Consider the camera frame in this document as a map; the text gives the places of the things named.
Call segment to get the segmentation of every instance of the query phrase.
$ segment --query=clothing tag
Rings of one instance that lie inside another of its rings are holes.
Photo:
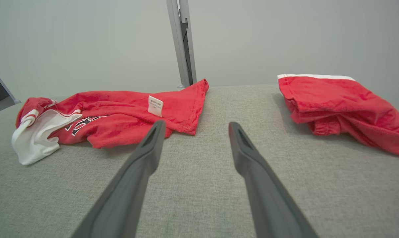
[[[158,100],[152,96],[148,97],[148,112],[156,116],[162,116],[163,101]]]

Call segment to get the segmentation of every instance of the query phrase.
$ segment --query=white trim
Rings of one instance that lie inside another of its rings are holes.
[[[54,100],[54,99],[50,99],[51,100],[51,104],[50,105],[47,105],[47,106],[45,106],[44,108],[48,108],[48,107],[51,107],[51,106],[54,106],[54,105],[56,105],[57,104],[57,101],[56,100]]]
[[[49,138],[50,134],[80,119],[80,111],[77,109],[73,114],[62,114],[56,110],[45,110],[39,116],[36,111],[36,120],[27,114],[26,121],[12,135],[12,147],[19,162],[23,165],[32,164],[59,149],[58,137]]]
[[[348,76],[340,76],[340,75],[321,75],[321,74],[279,74],[277,79],[281,79],[284,77],[315,77],[315,78],[327,78],[327,79],[346,79],[355,81],[353,78]]]
[[[29,113],[26,113],[26,115],[22,117],[22,119],[20,120],[20,125],[26,121],[30,121],[28,126],[32,125],[35,122],[35,119],[37,118],[38,115],[39,115],[38,110],[32,109]]]

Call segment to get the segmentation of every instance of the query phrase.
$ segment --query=white wall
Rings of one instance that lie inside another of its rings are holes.
[[[189,0],[197,78],[355,78],[399,104],[399,0]]]
[[[0,0],[0,77],[21,101],[180,85],[165,0]]]

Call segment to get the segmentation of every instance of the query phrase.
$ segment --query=gray fabric surface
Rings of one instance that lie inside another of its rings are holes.
[[[21,104],[0,112],[0,237],[67,237],[135,148],[61,146],[31,165],[11,148]],[[239,122],[321,237],[399,237],[399,156],[315,137],[275,85],[210,88],[192,137],[174,133],[149,180],[138,237],[253,237],[227,125]]]

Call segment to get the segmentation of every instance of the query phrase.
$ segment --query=red fabric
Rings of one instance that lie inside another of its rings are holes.
[[[299,76],[278,83],[292,120],[308,123],[313,134],[349,133],[399,155],[399,112],[360,83]]]
[[[179,92],[83,92],[46,109],[44,107],[51,104],[51,100],[30,98],[19,112],[16,126],[32,109],[37,109],[40,115],[45,110],[72,114],[79,109],[81,120],[52,133],[50,137],[59,137],[62,144],[88,140],[94,148],[139,143],[159,119],[166,121],[166,137],[173,131],[194,135],[208,88],[203,79]],[[150,95],[163,101],[162,118],[148,113]]]

